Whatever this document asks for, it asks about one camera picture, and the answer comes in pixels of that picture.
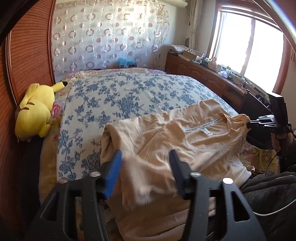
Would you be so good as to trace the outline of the person's right hand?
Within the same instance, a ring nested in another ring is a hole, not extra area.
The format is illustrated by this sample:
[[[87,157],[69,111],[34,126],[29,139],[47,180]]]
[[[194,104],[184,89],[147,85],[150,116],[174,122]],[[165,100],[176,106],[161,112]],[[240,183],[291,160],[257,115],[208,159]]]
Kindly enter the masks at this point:
[[[278,152],[287,152],[295,141],[292,133],[284,133],[281,135],[271,134],[271,142],[273,149]]]

